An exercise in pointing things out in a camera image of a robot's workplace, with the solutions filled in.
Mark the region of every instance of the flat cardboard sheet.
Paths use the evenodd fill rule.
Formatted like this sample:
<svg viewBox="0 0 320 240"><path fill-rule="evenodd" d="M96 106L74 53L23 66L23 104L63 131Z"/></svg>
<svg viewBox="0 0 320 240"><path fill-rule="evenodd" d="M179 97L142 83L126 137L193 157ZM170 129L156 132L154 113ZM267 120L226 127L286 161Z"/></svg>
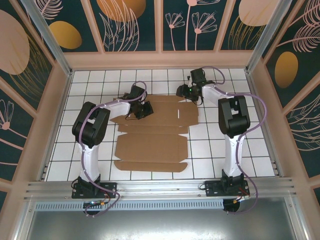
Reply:
<svg viewBox="0 0 320 240"><path fill-rule="evenodd" d="M175 95L148 95L153 114L140 120L118 116L119 124L115 166L124 171L176 172L187 167L188 126L198 124L198 108Z"/></svg>

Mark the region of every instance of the metal sheet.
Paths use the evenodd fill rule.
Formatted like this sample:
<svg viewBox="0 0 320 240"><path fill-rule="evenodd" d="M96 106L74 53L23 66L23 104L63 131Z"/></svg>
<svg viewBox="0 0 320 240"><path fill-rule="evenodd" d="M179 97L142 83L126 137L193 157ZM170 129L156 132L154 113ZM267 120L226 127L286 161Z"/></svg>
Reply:
<svg viewBox="0 0 320 240"><path fill-rule="evenodd" d="M253 203L248 200L242 208ZM243 215L221 209L110 211L97 218L82 212L36 212L29 240L294 240L283 198L262 198Z"/></svg>

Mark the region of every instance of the white tile floor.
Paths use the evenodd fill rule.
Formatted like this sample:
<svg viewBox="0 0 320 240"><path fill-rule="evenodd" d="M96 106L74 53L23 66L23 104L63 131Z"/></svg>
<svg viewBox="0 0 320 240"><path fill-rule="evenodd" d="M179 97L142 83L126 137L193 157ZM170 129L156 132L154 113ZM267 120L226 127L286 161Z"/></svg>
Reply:
<svg viewBox="0 0 320 240"><path fill-rule="evenodd" d="M106 103L113 98L129 92L135 81L145 81L149 94L175 94L177 87L187 81L190 69L155 69L155 70L107 70L76 71L69 90L65 109L60 122L58 136L49 162L46 181L72 181L79 175L80 151L72 125L86 101L95 104ZM221 89L229 93L249 93L250 89L243 69L221 69L226 82ZM205 70L208 80L222 80L218 71ZM251 97L246 97L251 128L258 124L258 116ZM218 108L204 100L198 106L198 125L191 126L187 137L188 167L179 173L121 171L114 161L117 145L118 126L109 122L105 138L99 148L98 166L103 181L119 180L166 180L166 179L206 179L220 178L224 165L225 140L218 125ZM259 128L248 133L242 150L242 168L251 177L275 176L271 159Z"/></svg>

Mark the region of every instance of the enclosure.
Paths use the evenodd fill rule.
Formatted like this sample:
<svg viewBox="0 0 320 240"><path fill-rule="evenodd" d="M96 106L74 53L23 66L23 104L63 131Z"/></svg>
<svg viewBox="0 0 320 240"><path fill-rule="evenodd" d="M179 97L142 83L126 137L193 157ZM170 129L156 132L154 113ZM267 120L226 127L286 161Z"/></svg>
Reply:
<svg viewBox="0 0 320 240"><path fill-rule="evenodd" d="M319 0L3 0L0 238L319 239L319 16ZM266 121L242 146L258 196L248 181L239 211L257 196L255 208L227 214L228 197L201 188L222 177L226 159L218 106L204 99L198 124L181 134L181 172L119 170L125 132L108 122L98 168L121 198L87 218L94 199L73 199L71 188L84 103L108 103L137 81L149 95L176 95L201 67L207 81L225 79L222 91L265 102ZM264 106L245 99L253 128Z"/></svg>

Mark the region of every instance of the purple cable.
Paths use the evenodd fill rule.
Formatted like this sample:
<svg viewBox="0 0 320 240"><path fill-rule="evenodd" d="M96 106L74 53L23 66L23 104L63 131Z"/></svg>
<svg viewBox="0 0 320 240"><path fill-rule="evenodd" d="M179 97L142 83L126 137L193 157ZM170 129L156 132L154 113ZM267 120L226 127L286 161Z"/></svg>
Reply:
<svg viewBox="0 0 320 240"><path fill-rule="evenodd" d="M142 84L144 84L144 92L143 92L140 96L138 96L138 97L136 97L136 98L134 98L134 99L130 99L130 100L122 100L122 99L120 99L120 100L115 100L115 101L111 101L111 102L107 102L107 103L102 103L102 104L99 104L99 105L95 106L94 108L91 109L91 111L90 111L90 112L88 113L88 115L85 117L85 119L84 119L84 121L83 121L83 124L82 124L82 126L81 126L81 128L80 128L80 132L79 132L79 144L80 144L81 147L82 147L81 166L82 166L84 175L85 175L86 178L89 180L89 182L90 182L92 185L94 185L95 187L101 189L102 191L105 191L105 192L108 192L108 193L112 193L112 194L116 194L116 195L117 195L117 199L116 199L110 206L108 206L105 210L100 211L100 212L98 212L98 213L95 214L95 215L89 215L89 214L88 214L87 210L88 210L89 206L87 206L87 207L84 209L84 212L85 212L85 214L86 214L87 217L90 216L90 217L94 218L94 217L98 217L98 216L106 213L110 208L112 208L112 207L119 201L119 199L120 199L120 194L119 194L118 192L116 192L116 191L111 191L111 190L106 189L106 188L104 188L104 187L102 187L102 186L99 186L99 185L96 184L94 181L92 181L92 179L90 178L90 176L87 174L87 170L86 170L86 167L85 167L85 146L84 146L84 144L83 144L83 142L82 142L82 134L83 134L83 132L84 132L85 125L86 125L89 117L91 116L91 114L92 114L96 109L98 109L98 108L100 108L100 107L107 107L107 106L109 106L109 105L111 105L111 104L115 104L115 103L119 103L119 102L129 103L129 102L133 102L133 101L136 101L136 100L141 99L141 98L143 97L143 95L147 92L147 85L146 85L146 83L143 82L143 81L137 81L137 82L135 82L133 85L136 85L137 83L142 83Z"/></svg>
<svg viewBox="0 0 320 240"><path fill-rule="evenodd" d="M257 202L258 202L258 195L259 195L259 194L258 194L258 188L257 188L255 182L251 179L251 177L249 177L249 176L245 173L245 171L241 168L241 166L240 166L240 164L239 164L239 158L238 158L239 142L240 142L240 140L241 140L241 138L242 138L243 136L245 136L247 133L252 132L253 130L261 127L261 125L265 122L265 120L266 120L266 118L267 118L267 106L266 106L265 102L264 102L260 97L258 97L258 96L256 96L256 95L253 95L253 94L250 94L250 93L227 93L227 92L225 92L225 91L220 90L220 89L217 88L217 87L215 87L215 89L216 89L218 92L220 92L221 94L227 95L227 96L231 96L231 97L236 97L236 96L249 96L249 97L258 99L258 100L262 103L262 105L263 105L263 107L264 107L264 115L263 115L263 118L262 118L261 122L259 122L259 124L256 125L256 126L254 126L253 128L251 128L251 129L247 130L246 132L242 133L242 134L239 136L239 138L238 138L238 140L237 140L237 143L236 143L236 147L235 147L235 160L236 160L236 164L237 164L239 170L243 173L243 175L252 183L252 185L253 185L253 187L254 187L254 190L255 190L255 200L254 200L254 203L253 203L253 205L252 205L248 210L241 211L241 212L232 212L232 214L245 214L245 213L249 212L251 209L253 209L253 208L256 206L256 204L257 204Z"/></svg>
<svg viewBox="0 0 320 240"><path fill-rule="evenodd" d="M215 69L215 70L217 70L219 73L221 73L223 81L222 82L217 82L216 84L220 84L220 85L225 84L225 82L226 82L225 75L223 74L223 72L219 68L217 68L215 66L203 66L202 68L203 69Z"/></svg>

